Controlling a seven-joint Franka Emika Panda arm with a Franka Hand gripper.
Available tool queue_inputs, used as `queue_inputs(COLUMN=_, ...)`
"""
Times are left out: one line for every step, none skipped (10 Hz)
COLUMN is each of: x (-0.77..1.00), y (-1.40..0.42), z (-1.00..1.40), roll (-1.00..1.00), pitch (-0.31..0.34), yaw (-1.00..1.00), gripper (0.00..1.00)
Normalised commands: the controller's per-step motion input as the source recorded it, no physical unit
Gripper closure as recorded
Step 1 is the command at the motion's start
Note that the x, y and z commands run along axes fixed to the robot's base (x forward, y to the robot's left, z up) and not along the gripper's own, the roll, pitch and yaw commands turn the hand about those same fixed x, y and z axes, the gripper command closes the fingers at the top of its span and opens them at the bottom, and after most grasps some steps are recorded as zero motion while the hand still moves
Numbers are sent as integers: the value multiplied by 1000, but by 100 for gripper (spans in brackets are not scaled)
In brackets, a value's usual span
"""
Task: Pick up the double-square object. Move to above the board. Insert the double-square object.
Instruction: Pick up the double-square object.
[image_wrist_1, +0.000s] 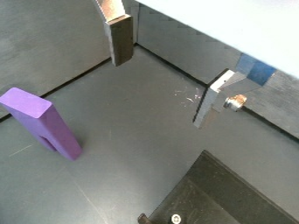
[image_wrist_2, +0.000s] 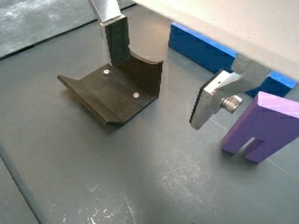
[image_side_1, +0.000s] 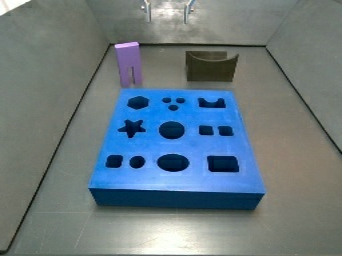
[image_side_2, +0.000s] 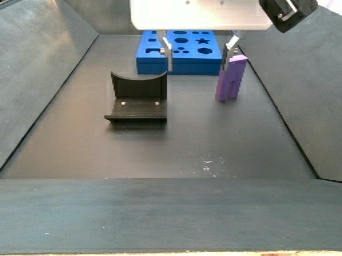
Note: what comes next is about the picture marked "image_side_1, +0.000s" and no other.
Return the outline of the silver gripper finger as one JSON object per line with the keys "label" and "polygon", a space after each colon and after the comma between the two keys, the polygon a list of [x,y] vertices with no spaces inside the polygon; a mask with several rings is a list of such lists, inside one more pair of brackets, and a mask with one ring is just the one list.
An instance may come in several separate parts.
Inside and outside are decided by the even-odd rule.
{"label": "silver gripper finger", "polygon": [[141,9],[145,13],[147,22],[151,22],[151,2],[149,0],[141,0]]}
{"label": "silver gripper finger", "polygon": [[195,4],[195,0],[188,0],[184,5],[184,24],[188,23],[188,16],[194,11],[194,8],[192,8],[194,4]]}

